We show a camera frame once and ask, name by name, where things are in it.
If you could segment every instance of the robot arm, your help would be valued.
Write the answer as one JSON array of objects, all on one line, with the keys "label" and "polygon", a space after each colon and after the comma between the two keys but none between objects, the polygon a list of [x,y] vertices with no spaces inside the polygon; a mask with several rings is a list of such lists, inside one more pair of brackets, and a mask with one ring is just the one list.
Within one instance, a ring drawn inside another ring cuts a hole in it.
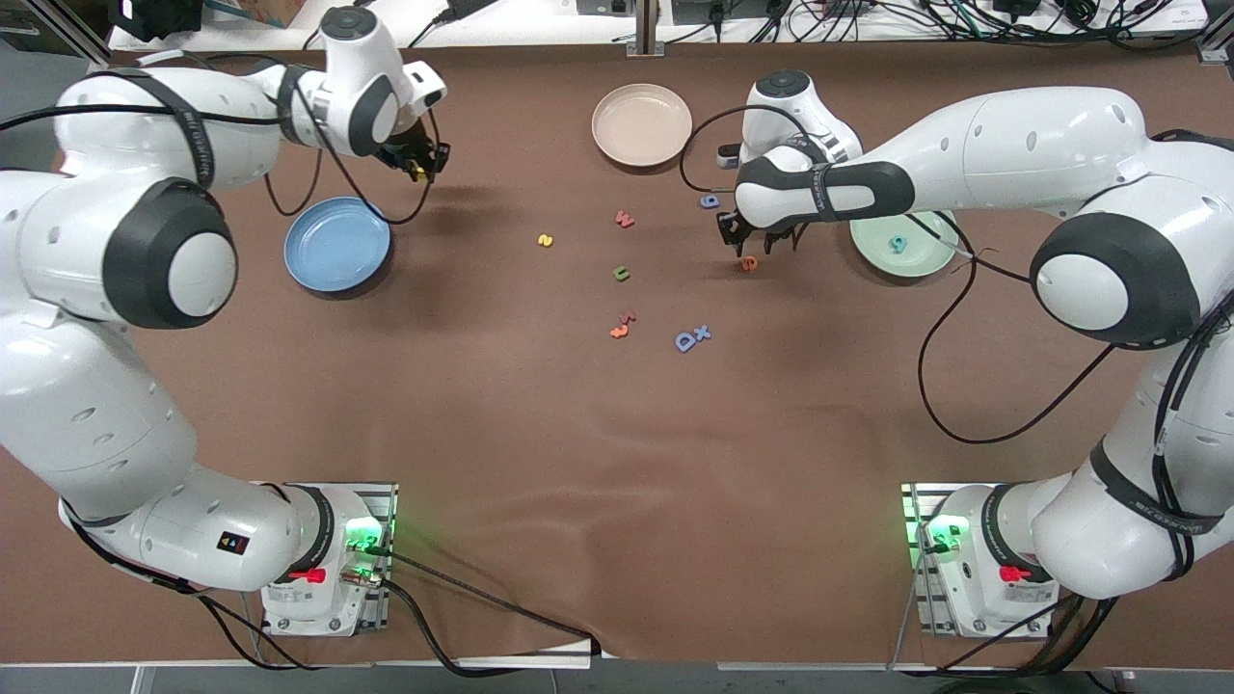
[{"label": "robot arm", "polygon": [[[59,173],[0,172],[0,443],[107,551],[210,588],[265,587],[269,610],[316,625],[302,632],[348,633],[358,612],[343,611],[363,600],[346,592],[363,589],[339,578],[370,569],[354,547],[380,538],[364,503],[197,464],[191,425],[128,337],[128,326],[202,325],[230,299],[237,258],[211,189],[260,178],[283,140],[322,147],[320,132],[341,154],[373,154],[445,95],[427,64],[401,63],[368,10],[331,10],[322,35],[325,72],[90,75],[58,102],[176,115],[59,116]],[[327,584],[304,590],[308,569]]]},{"label": "robot arm", "polygon": [[[791,112],[810,110],[816,96],[803,99]],[[1096,88],[969,99],[849,161],[806,146],[782,117],[756,116],[768,117],[779,121],[769,137],[744,132],[754,156],[738,172],[737,211],[718,217],[727,242],[744,241],[735,231],[813,221],[1038,209],[1062,220],[1030,265],[1046,311],[1096,340],[1157,348],[1135,396],[1079,469],[963,488],[943,504],[927,536],[959,633],[1001,631],[1053,600],[1059,585],[1096,599],[1146,588],[1175,569],[1171,536],[1188,535],[1196,558],[1234,538],[1223,520],[1234,506],[1228,332],[1212,338],[1193,391],[1167,424],[1170,437],[1155,436],[1178,342],[1234,289],[1228,144],[1151,141],[1130,98]],[[1162,508],[1155,453],[1187,512]]]}]

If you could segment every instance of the white plate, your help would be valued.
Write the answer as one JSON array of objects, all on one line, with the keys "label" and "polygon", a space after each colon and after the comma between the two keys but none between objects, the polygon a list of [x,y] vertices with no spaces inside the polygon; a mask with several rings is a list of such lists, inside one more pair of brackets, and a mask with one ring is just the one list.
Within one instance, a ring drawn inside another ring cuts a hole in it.
[{"label": "white plate", "polygon": [[[943,214],[955,221],[951,212]],[[916,216],[948,243],[960,242],[955,230],[934,212],[917,212]],[[955,256],[950,246],[939,243],[903,215],[853,220],[849,232],[856,249],[870,264],[897,277],[926,277],[945,268]]]},{"label": "white plate", "polygon": [[690,137],[694,120],[680,96],[658,84],[627,84],[591,114],[591,137],[615,162],[652,167],[668,162]]}]

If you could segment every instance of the brown table surface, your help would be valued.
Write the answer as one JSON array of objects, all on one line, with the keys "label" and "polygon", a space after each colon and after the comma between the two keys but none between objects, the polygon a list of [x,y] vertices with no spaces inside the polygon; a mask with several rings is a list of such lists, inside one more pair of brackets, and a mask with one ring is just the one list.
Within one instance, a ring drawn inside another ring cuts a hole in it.
[{"label": "brown table surface", "polygon": [[[449,168],[397,230],[374,294],[325,301],[283,267],[288,221],[260,184],[218,199],[241,252],[231,305],[204,327],[142,331],[154,373],[195,424],[199,459],[246,479],[397,480],[397,546],[441,569],[592,631],[624,658],[882,663],[911,579],[903,482],[1019,480],[1075,468],[1109,427],[1140,359],[1118,353],[1058,412],[1008,443],[965,447],[918,399],[918,345],[964,283],[877,277],[844,226],[817,225],[753,274],[671,169],[631,175],[590,135],[595,104],[627,83],[676,90],[695,122],[743,104],[782,67],[810,72],[872,148],[953,101],[1000,89],[1125,90],[1151,131],[1234,136],[1230,78],[1183,49],[951,44],[681,47],[421,53],[450,86],[437,109]],[[727,184],[700,138],[694,177]],[[284,147],[291,201],[313,152]],[[391,215],[418,189],[349,162]],[[333,167],[317,198],[349,194]],[[613,224],[618,209],[637,225]],[[1017,269],[1053,227],[1035,212],[961,212],[974,243]],[[536,245],[540,233],[555,242]],[[613,280],[626,265],[631,279]],[[638,314],[631,335],[608,330]],[[687,354],[674,337],[706,324]],[[1101,345],[1053,322],[1030,293],[983,274],[939,333],[927,379],[940,415],[993,435],[1048,403]],[[209,615],[94,558],[59,526],[51,490],[0,464],[0,659],[233,658]],[[1125,598],[1081,666],[1232,668],[1234,553]],[[455,656],[568,641],[397,574]],[[410,616],[352,640],[289,640],[313,662],[427,657]],[[247,636],[241,641],[248,643]],[[922,638],[902,661],[971,643]],[[1016,663],[1030,648],[991,650]]]}]

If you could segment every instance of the green plate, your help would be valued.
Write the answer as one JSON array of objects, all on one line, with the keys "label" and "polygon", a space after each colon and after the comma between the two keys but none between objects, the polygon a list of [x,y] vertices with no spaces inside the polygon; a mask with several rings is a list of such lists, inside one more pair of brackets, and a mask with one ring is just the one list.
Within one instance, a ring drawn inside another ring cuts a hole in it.
[{"label": "green plate", "polygon": [[[943,212],[951,221],[955,215]],[[948,243],[959,243],[955,230],[933,212],[916,212],[918,220]],[[849,222],[853,243],[870,264],[897,277],[926,277],[946,267],[955,256],[951,247],[939,243],[908,217],[877,217]]]}]

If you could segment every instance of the blue plate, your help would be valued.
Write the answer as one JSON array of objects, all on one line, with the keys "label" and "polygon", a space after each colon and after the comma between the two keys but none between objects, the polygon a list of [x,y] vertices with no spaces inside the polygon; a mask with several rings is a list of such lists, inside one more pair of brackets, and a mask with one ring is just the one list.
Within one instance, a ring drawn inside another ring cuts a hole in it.
[{"label": "blue plate", "polygon": [[331,198],[304,211],[283,245],[296,282],[317,291],[354,289],[390,253],[390,225],[359,198]]}]

